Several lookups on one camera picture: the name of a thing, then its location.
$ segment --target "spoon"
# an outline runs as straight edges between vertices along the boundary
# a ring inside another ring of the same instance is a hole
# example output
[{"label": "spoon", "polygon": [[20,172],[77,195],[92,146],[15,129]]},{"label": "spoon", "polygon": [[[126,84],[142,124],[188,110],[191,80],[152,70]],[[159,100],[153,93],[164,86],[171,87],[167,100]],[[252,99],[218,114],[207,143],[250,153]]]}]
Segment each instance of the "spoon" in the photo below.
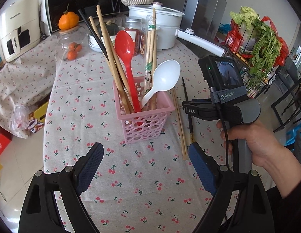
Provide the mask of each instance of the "spoon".
[{"label": "spoon", "polygon": [[140,102],[141,108],[159,91],[168,91],[175,86],[180,77],[181,67],[176,60],[167,60],[157,66],[153,74],[153,87]]},{"label": "spoon", "polygon": [[137,90],[135,88],[135,83],[131,70],[131,61],[133,58],[134,49],[135,44],[131,36],[126,31],[118,32],[115,39],[115,50],[117,55],[119,56],[119,58],[121,58],[126,67],[134,111],[141,112],[139,99],[137,98]]}]

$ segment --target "blue gripper pad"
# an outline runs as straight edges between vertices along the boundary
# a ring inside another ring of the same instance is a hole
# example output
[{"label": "blue gripper pad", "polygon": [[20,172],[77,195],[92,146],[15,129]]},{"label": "blue gripper pad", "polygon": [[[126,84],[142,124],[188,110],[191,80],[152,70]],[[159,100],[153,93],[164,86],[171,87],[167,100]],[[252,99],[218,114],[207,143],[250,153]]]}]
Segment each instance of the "blue gripper pad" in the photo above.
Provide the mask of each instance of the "blue gripper pad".
[{"label": "blue gripper pad", "polygon": [[198,143],[192,143],[189,146],[188,155],[204,189],[214,196],[217,191],[216,179],[218,164],[211,156],[207,156],[204,153]]},{"label": "blue gripper pad", "polygon": [[86,191],[97,172],[103,159],[104,148],[100,143],[95,143],[85,156],[79,158],[74,165],[74,186],[77,195]]}]

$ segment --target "utensil holder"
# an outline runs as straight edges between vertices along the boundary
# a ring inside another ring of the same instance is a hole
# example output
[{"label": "utensil holder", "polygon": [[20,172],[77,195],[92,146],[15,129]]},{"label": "utensil holder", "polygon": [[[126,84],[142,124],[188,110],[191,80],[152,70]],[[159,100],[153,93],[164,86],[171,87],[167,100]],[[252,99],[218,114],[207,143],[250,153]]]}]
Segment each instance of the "utensil holder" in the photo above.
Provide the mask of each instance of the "utensil holder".
[{"label": "utensil holder", "polygon": [[[144,76],[134,77],[138,98],[141,100],[144,89]],[[158,137],[169,116],[175,110],[166,92],[157,92],[157,109],[125,114],[118,90],[113,81],[117,119],[121,121],[126,143],[134,143]]]}]

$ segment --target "white spoon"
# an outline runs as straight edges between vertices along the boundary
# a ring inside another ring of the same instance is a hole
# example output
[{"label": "white spoon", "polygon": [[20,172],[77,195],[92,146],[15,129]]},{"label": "white spoon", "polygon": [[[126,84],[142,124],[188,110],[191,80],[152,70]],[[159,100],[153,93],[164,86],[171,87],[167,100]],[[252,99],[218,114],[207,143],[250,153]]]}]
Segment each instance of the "white spoon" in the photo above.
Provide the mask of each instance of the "white spoon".
[{"label": "white spoon", "polygon": [[176,60],[167,60],[157,66],[153,74],[153,87],[140,101],[141,108],[155,93],[173,88],[180,77],[180,73],[181,67]]}]

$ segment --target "tile floor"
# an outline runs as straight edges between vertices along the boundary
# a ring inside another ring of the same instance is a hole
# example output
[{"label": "tile floor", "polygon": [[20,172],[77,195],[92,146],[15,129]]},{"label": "tile floor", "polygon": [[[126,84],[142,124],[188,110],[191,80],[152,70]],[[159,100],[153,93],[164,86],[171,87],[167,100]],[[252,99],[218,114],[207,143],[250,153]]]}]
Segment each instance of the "tile floor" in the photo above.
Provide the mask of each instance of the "tile floor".
[{"label": "tile floor", "polygon": [[[271,131],[278,127],[279,123],[270,105],[279,97],[281,97],[281,93],[274,85],[271,86],[266,95],[262,94],[259,97],[261,104],[260,120]],[[286,104],[285,101],[279,104],[279,110],[284,109]],[[289,117],[290,111],[292,112],[292,109],[285,113],[284,119]],[[275,134],[282,144],[285,143],[285,132],[286,130],[282,130]],[[32,177],[36,171],[44,168],[43,137],[43,130],[32,134],[28,139],[14,137],[0,156],[0,163],[3,166],[0,171],[0,191],[7,200],[5,202],[0,195],[0,215],[13,233],[18,232],[21,208]],[[269,177],[266,188],[272,186],[273,181]]]}]

